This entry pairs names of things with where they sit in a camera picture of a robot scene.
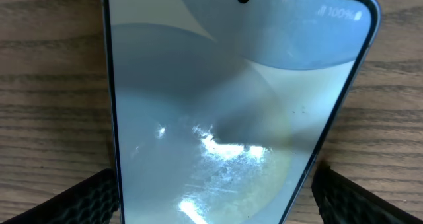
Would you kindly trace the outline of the blue Galaxy smartphone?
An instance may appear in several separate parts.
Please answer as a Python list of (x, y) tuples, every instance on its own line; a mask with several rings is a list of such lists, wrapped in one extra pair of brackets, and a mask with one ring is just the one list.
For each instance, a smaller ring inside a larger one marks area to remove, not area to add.
[(120, 219), (283, 223), (376, 0), (102, 0)]

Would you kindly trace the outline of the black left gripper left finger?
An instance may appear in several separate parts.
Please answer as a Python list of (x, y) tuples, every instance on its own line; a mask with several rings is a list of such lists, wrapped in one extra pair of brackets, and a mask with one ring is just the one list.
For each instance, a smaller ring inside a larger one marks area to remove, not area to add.
[(108, 168), (3, 224), (109, 224), (119, 204), (115, 173)]

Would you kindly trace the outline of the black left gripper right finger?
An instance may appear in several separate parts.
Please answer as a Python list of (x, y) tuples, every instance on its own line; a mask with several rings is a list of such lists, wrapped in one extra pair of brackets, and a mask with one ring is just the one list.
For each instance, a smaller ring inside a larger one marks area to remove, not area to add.
[(316, 169), (311, 190), (324, 224), (422, 224), (327, 164)]

